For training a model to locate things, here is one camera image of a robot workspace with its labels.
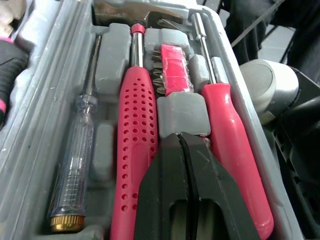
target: clear plastic handle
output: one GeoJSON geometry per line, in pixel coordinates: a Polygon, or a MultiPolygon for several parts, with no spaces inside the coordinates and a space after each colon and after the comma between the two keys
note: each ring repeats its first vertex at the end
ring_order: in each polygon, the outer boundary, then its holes
{"type": "Polygon", "coordinates": [[[76,100],[77,113],[69,133],[51,217],[85,215],[85,195],[94,137],[93,114],[97,103],[97,99],[88,94],[76,100]]]}

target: hammer head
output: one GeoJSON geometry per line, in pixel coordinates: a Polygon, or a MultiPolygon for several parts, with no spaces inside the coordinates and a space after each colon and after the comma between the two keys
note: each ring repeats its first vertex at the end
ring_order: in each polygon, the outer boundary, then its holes
{"type": "Polygon", "coordinates": [[[172,11],[142,2],[126,2],[123,5],[111,5],[104,1],[93,3],[95,21],[97,25],[109,26],[111,23],[123,23],[132,26],[139,22],[146,28],[161,29],[158,21],[167,19],[178,24],[183,23],[183,17],[172,11]]]}

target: screwdriver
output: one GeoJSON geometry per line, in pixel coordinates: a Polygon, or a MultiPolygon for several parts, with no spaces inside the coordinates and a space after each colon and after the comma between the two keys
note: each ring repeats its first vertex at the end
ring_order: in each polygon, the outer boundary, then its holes
{"type": "Polygon", "coordinates": [[[133,240],[140,182],[158,150],[156,98],[144,68],[145,28],[131,27],[131,66],[119,96],[117,174],[110,239],[133,240]]]}
{"type": "Polygon", "coordinates": [[[216,81],[200,13],[194,13],[191,21],[209,70],[210,84],[201,94],[209,114],[212,152],[238,184],[259,236],[266,240],[274,220],[244,125],[233,106],[230,85],[216,81]]]}
{"type": "Polygon", "coordinates": [[[94,136],[95,73],[101,36],[95,40],[87,82],[82,95],[76,99],[77,112],[68,136],[61,174],[58,177],[51,211],[53,232],[74,232],[82,229],[85,221],[85,197],[94,136]]]}

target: plastic case wall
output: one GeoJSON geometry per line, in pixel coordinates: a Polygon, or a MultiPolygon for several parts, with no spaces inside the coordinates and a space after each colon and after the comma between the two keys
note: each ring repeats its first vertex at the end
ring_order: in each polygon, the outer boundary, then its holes
{"type": "MultiPolygon", "coordinates": [[[[275,229],[271,238],[303,239],[219,16],[195,4],[162,1],[151,4],[181,14],[185,25],[190,25],[192,13],[202,13],[210,54],[222,58],[233,102],[247,131],[273,213],[275,229]]],[[[31,53],[30,65],[16,80],[11,95],[13,107],[0,132],[0,239],[103,239],[105,229],[111,224],[114,176],[103,178],[99,172],[96,174],[100,177],[91,174],[83,231],[50,234],[48,209],[74,114],[74,100],[84,84],[94,35],[110,29],[92,24],[90,1],[41,0],[40,4],[37,0],[33,8],[16,36],[16,42],[31,53]]],[[[196,46],[193,50],[200,53],[196,46]]],[[[117,102],[114,94],[99,94],[97,128],[104,129],[108,136],[112,135],[117,122],[117,102]]],[[[112,144],[108,143],[108,147],[112,149],[112,144]]],[[[112,172],[110,161],[104,167],[112,172]]]]}

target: red screwdriver handle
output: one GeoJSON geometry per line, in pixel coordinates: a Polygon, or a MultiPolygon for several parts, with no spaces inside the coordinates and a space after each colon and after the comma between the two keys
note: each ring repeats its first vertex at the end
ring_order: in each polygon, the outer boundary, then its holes
{"type": "Polygon", "coordinates": [[[202,95],[211,124],[213,154],[238,184],[253,223],[266,240],[274,220],[244,125],[231,100],[230,85],[205,85],[202,95]]]}
{"type": "Polygon", "coordinates": [[[133,240],[139,185],[158,150],[156,98],[149,73],[125,74],[119,96],[117,175],[111,240],[133,240]]]}

